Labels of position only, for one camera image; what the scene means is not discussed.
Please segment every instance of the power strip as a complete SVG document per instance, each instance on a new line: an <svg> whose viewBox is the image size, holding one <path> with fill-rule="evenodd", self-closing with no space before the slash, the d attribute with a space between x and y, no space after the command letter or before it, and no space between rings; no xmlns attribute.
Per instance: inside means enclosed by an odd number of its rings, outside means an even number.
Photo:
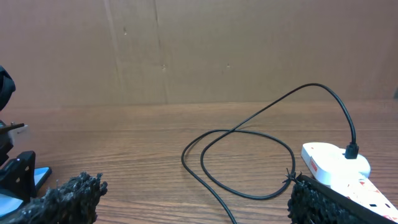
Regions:
<svg viewBox="0 0 398 224"><path fill-rule="evenodd" d="M351 119L351 116L348 113L348 110L340 97L333 92L330 88L328 88L325 85L319 84L319 83L308 83L304 84L302 86L299 86L295 88L294 90L286 93L285 95L281 96L279 99L275 100L268 106L264 107L263 109L259 110L258 112L254 113L250 117L246 118L244 121L240 122L238 125L231 129L214 129L211 131L208 131L201 136L197 137L194 139L191 143L189 143L185 149L182 151L181 154L181 163L184 166L184 168L197 180L199 181L203 186L205 186L217 199L217 201L223 206L225 209L226 213L228 214L229 218L231 219L233 224L237 224L237 221L235 220L235 217L233 216L231 210L228 208L227 204L221 199L221 197L208 185L202 178L196 175L194 171L192 171L188 166L187 163L185 162L185 153L188 152L188 150L194 146L198 141L206 137L207 135L215 132L224 132L224 134L218 136L216 139L212 140L201 152L200 154L200 165L204 173L207 175L208 178L210 178L211 181L213 181L216 185L219 187L227 190L228 192L231 192L232 194L238 195L240 197L252 199L252 200L269 200L272 198L275 198L276 196L280 195L281 193L286 190L286 188L289 186L291 181L294 179L296 173L295 173L295 157L293 154L293 150L283 141L275 138L274 136L271 136L269 134L261 133L259 131L248 131L248 130L243 130L239 129L243 124L247 123L250 121L253 117L261 114L263 111L267 110L270 108L272 105L275 105L276 103L280 102L284 98L288 97L290 94L295 93L298 90L301 90L302 88L308 87L308 86L317 86L320 87L324 90L326 90L328 93L330 93L337 103L340 105L341 109L343 110L344 115L346 116L347 122L349 124L349 128L351 130L351 141L349 142L349 145L347 145L346 149L340 149L332 144L327 144L327 143L308 143L304 144L303 151L302 151L302 157L307 164L308 168L310 168L312 174L315 176L317 180L319 180L321 183L329 186L329 187L334 187L336 190L342 187L339 187L342 183L349 182L351 180L359 181L359 180L365 180L369 177L370 172L371 172L371 167L366 160L365 157L361 156L358 154L359 152L359 146L356 143L356 132L355 132L355 127L353 120ZM276 141L277 143L283 145L289 152L290 155L292 156L292 170L288 171L288 179L284 181L284 185L277 190L276 192L269 194L269 195L248 195L244 194L242 192L239 192L237 190L234 190L224 184L222 184L220 181L218 181L216 178L214 178L206 169L205 167L205 162L204 162L204 157L206 151L214 145L216 142L219 140L223 139L227 135L231 133L246 133L246 134L255 134L257 136L262 136L265 138L269 138L273 141ZM362 198L365 197L366 195L360 195L358 197ZM378 200L380 202L383 202L382 197L378 197ZM398 217L396 215L396 208L392 206L391 203L388 204L391 208L392 212L383 213L382 215L388 215L389 217L392 216L391 219L395 219L395 217Z"/></svg>
<svg viewBox="0 0 398 224"><path fill-rule="evenodd" d="M303 145L301 156L317 181L398 223L398 210L368 179L368 160L360 154L356 159L346 159L345 151L329 143L310 142Z"/></svg>

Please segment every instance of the red label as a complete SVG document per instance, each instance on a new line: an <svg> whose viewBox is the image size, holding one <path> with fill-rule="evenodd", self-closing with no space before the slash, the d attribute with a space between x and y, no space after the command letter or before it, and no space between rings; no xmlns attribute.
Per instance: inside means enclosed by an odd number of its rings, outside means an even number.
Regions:
<svg viewBox="0 0 398 224"><path fill-rule="evenodd" d="M312 168L315 170L315 172L318 171L317 165L315 165L315 163L313 162L312 159L311 159L311 166L312 166Z"/></svg>
<svg viewBox="0 0 398 224"><path fill-rule="evenodd" d="M388 219L392 220L392 218L388 215L383 215L383 216L384 216L384 218L388 218Z"/></svg>

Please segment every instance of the black cable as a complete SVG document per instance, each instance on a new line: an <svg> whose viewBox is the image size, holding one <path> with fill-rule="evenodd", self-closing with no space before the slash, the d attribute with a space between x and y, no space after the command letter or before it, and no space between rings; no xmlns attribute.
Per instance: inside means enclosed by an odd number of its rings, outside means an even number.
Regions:
<svg viewBox="0 0 398 224"><path fill-rule="evenodd" d="M204 162L203 162L203 158L204 158L204 156L205 156L206 151L207 151L212 145L214 145L214 143L218 142L220 139L224 138L225 136L227 136L227 135L229 135L229 134L231 134L231 133L233 133L233 132L247 133L247 134L255 134L255 135L263 136L263 137L266 137L266 138L269 138L269 139L272 139L272 140L278 142L279 144L283 145L283 146L290 152L290 155L292 156L292 171L291 171L290 175L293 175L293 174L295 173L295 159L294 159L294 154L293 154L293 151L291 150L291 148L288 147L288 145L286 145L286 143L284 143L283 141L281 141L281 140L279 140L279 139L277 139L277 138L275 138L275 137L273 137L273 136L270 136L270 135L268 135L268 134L260 133L260 132L257 132L257 131L239 130L239 129L237 129L237 128L240 127L240 126L242 126L244 123L248 122L248 121L249 121L250 119L252 119L253 117L257 116L257 115L260 114L261 112L263 112L263 111L265 111L266 109L270 108L270 107L273 106L274 104L276 104L276 103L278 103L279 101L283 100L285 97L287 97L287 96L289 96L290 94L296 92L297 90L300 90L300 89L302 89L302 88L304 88L304 87L307 87L307 86L319 86L319 87L325 89L327 92L329 92L329 93L336 99L336 101L338 102L338 104L341 106L341 109L343 110L343 112L344 112L344 114L345 114L345 116L346 116L346 119L347 119L347 121L348 121L348 123L349 123L349 128L351 129L351 143L350 143L350 145L351 145L351 144L356 145L356 133L355 133L354 124L353 124L353 121L351 120L351 117L349 116L348 111L347 111L347 109L346 109L344 103L342 102L342 100L336 95L335 92L333 92L333 91L332 91L330 88L328 88L327 86L322 85L322 84L318 84L318 83L309 83L309 84L305 84L305 85L302 85L302 86L300 86L300 87L297 87L296 89L294 89L294 90L292 90L292 91L286 93L284 96L280 97L278 100L275 100L273 103L271 103L270 105L268 105L268 106L266 106L265 108L261 109L261 110L258 111L257 113L254 113L252 116L250 116L249 118L245 119L244 121L242 121L240 124L238 124L237 126L235 126L235 127L232 128L232 129L215 129L215 130L212 130L212 131L208 131L208 132L206 132L205 134L202 134L201 136L199 136L199 137L197 137L195 140L193 140L189 145L187 145L187 146L185 147L185 149L183 150L182 155L181 155L181 163L182 163L182 165L184 166L184 168L185 168L194 178L196 178L197 181L199 181L201 184L203 184L203 185L214 195L214 197L219 201L219 203L220 203L220 204L223 206L223 208L225 209L225 211L226 211L226 213L228 214L229 218L231 219L232 223L235 224L235 223L236 223L236 220L235 220L234 216L232 215L231 211L229 210L228 206L224 203L224 201L220 198L220 196L218 196L218 194L217 194L208 184L206 184L205 181L203 181L201 178L199 178L199 176L197 176L197 175L196 175L191 169L189 169L189 167L186 165L185 160L184 160L186 151L187 151L193 144L195 144L196 142L200 141L200 140L201 140L202 138L204 138L205 136L207 136L207 135L209 135L209 134L211 134L211 133L223 131L223 132L225 132L224 134L222 134L220 137L216 138L216 139L213 140L211 143L209 143L209 144L204 148L204 150L201 152L201 155L200 155L200 165L201 165L201 168L203 169L203 171L205 172L205 174L206 174L214 183L216 183L216 184L219 185L220 187L224 188L225 190L227 190L227 191L229 191L229 192L231 192L231 193L233 193L233 194L236 194L236 195L238 195L238 196L241 196L241 197L245 197L245 198L249 198L249 199L253 199L253 200L267 200L267 199L271 199L271 198L274 198L274 197L280 195L280 194L281 194L284 190L286 190L286 188L289 186L289 184L290 184L290 182L291 182L291 180L290 180L289 178L285 181L285 184L284 184L278 191L274 192L273 194L265 195L265 196L253 196L253 195L248 195L248 194L244 194L244 193L238 192L237 190L231 189L231 188L229 188L229 187L223 185L223 184L222 184L221 182L219 182L218 180L216 180L216 179L207 171L207 169L206 169L206 167L205 167L205 164L204 164Z"/></svg>

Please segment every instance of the black plastic part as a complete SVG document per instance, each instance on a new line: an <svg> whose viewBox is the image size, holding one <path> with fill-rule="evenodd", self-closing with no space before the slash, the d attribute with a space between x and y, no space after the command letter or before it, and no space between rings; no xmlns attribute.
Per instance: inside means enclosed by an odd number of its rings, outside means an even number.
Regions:
<svg viewBox="0 0 398 224"><path fill-rule="evenodd" d="M52 173L51 167L48 167L48 171L44 174L44 176L39 180L39 182L36 184L36 192L40 190L40 188L44 185L44 182L50 177L50 174Z"/></svg>
<svg viewBox="0 0 398 224"><path fill-rule="evenodd" d="M6 134L9 131L25 126L24 123L0 126L0 134Z"/></svg>
<svg viewBox="0 0 398 224"><path fill-rule="evenodd" d="M398 100L398 88L396 89L396 92L394 93L394 99Z"/></svg>
<svg viewBox="0 0 398 224"><path fill-rule="evenodd" d="M7 105L12 93L16 90L15 83L0 65L0 111Z"/></svg>
<svg viewBox="0 0 398 224"><path fill-rule="evenodd" d="M346 159L356 159L356 157L358 156L358 152L359 152L359 146L351 142L347 146L344 156Z"/></svg>
<svg viewBox="0 0 398 224"><path fill-rule="evenodd" d="M335 192L334 190L326 187L325 185L319 183L318 181L309 178L305 175L300 175L297 177L297 181L306 182L311 185L311 189L315 189L318 193L327 197L331 202L334 202L336 205L346 209L352 215L359 218L363 223L368 224L393 224L395 222L388 220L387 218L382 217L381 215L370 211L369 209L363 207L362 205L352 201L344 197L343 195Z"/></svg>
<svg viewBox="0 0 398 224"><path fill-rule="evenodd" d="M48 167L48 171L43 175L43 177L39 180L39 182L36 184L36 191L38 192L40 190L40 188L44 185L44 182L49 178L50 174L52 173L52 169L51 167ZM23 202L21 203L21 205L15 209L14 211L8 213L7 215L3 215L2 217L0 217L0 221L4 220L5 218L7 218L8 216L12 215L13 213L15 213L16 211L18 211L20 208L22 208L23 206L26 205L27 202Z"/></svg>
<svg viewBox="0 0 398 224"><path fill-rule="evenodd" d="M8 133L2 133L1 130L7 125L0 120L0 166L2 166L8 160L7 153L14 147L11 143L11 139Z"/></svg>
<svg viewBox="0 0 398 224"><path fill-rule="evenodd" d="M34 180L36 154L34 151L22 152L17 159L10 159L0 174L0 194L30 202L36 197Z"/></svg>

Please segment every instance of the black fuzzy material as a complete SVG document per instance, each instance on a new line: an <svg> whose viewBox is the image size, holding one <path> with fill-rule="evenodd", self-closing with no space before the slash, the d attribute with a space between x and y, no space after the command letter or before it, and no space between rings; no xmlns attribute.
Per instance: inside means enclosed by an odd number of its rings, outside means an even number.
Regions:
<svg viewBox="0 0 398 224"><path fill-rule="evenodd" d="M57 189L48 189L42 198L33 199L1 223L6 224L91 224L96 221L95 208L105 195L108 184L102 174L90 177L82 172Z"/></svg>
<svg viewBox="0 0 398 224"><path fill-rule="evenodd" d="M297 181L288 202L289 218L298 224L357 224L364 223L335 202L320 194L306 181Z"/></svg>

